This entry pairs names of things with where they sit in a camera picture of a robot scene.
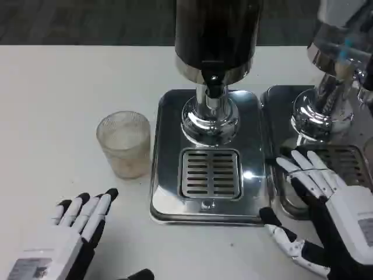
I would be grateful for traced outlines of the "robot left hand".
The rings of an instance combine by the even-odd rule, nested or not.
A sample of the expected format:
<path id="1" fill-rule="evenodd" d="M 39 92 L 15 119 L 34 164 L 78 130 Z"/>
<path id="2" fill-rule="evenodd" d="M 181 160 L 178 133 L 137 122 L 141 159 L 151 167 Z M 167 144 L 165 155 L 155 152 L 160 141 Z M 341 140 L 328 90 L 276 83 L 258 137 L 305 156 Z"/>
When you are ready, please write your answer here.
<path id="1" fill-rule="evenodd" d="M 84 279 L 117 196 L 111 188 L 57 204 L 46 224 L 27 233 L 7 279 Z"/>

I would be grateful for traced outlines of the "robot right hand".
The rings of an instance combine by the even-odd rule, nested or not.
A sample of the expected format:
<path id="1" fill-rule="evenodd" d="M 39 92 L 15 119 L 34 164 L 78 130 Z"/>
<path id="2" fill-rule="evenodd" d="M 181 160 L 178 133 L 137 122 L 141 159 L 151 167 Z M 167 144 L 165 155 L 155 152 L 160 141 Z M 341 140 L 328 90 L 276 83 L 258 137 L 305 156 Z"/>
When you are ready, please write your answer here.
<path id="1" fill-rule="evenodd" d="M 298 147 L 267 161 L 307 205 L 321 241 L 299 238 L 263 207 L 261 221 L 282 253 L 323 279 L 372 279 L 372 191 L 348 185 L 312 150 Z"/>

